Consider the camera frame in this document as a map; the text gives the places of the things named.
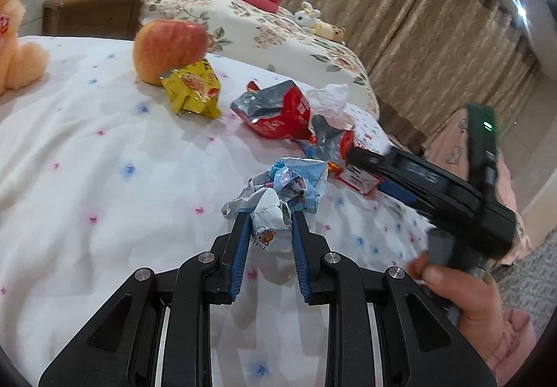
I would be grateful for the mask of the person's right hand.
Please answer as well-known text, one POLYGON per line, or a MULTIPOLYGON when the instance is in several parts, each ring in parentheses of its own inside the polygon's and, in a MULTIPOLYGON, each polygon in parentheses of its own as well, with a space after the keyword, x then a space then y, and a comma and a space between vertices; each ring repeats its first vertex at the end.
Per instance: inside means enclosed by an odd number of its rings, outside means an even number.
POLYGON ((458 329, 487 362, 500 346, 505 330, 496 282, 488 274, 478 279, 457 269, 438 266, 429 261, 427 252, 409 262, 407 271, 435 295, 448 299, 461 310, 458 329))

